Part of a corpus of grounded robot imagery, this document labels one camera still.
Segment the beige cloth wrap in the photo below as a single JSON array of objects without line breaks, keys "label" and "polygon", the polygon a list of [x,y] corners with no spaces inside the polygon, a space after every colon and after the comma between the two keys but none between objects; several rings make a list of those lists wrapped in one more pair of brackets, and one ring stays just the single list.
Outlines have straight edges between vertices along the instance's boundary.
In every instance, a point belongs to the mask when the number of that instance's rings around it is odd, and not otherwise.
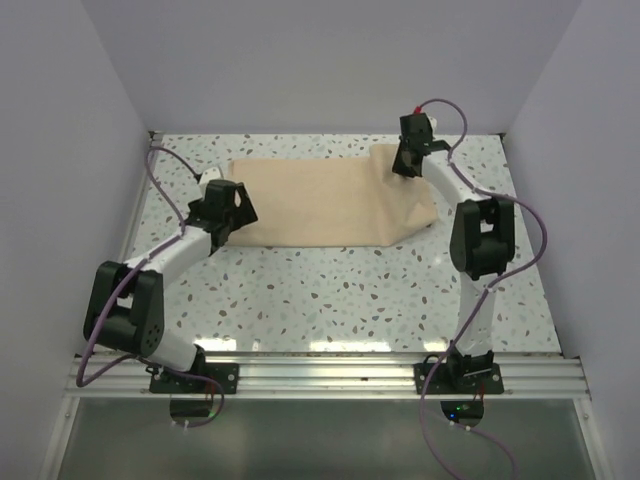
[{"label": "beige cloth wrap", "polygon": [[231,234],[242,247],[386,247],[432,225],[427,182],[393,173],[392,144],[365,156],[236,159],[229,177],[246,187],[257,221]]}]

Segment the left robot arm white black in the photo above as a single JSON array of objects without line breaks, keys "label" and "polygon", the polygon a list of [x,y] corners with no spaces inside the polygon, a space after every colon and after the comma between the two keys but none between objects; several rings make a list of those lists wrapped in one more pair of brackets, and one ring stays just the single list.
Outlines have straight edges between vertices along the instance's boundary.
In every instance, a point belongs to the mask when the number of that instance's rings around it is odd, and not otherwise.
[{"label": "left robot arm white black", "polygon": [[195,344],[166,331],[164,291],[216,253],[231,233],[257,220],[244,184],[211,180],[203,196],[189,203],[189,215],[172,237],[125,262],[102,263],[83,326],[88,345],[82,363],[99,345],[173,370],[173,381],[185,392],[201,390],[208,369],[196,360]]}]

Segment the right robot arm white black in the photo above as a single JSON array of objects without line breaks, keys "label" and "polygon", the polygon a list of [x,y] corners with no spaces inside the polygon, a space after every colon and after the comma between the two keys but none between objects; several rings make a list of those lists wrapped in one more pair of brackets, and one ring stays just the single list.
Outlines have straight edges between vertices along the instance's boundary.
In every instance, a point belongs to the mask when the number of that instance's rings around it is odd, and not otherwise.
[{"label": "right robot arm white black", "polygon": [[452,147],[434,137],[426,114],[416,110],[399,123],[392,171],[427,180],[454,209],[449,257],[460,273],[456,334],[444,359],[415,366],[416,386],[435,394],[471,394],[483,387],[502,393],[492,342],[495,292],[489,283],[515,256],[514,203],[490,196],[455,165]]}]

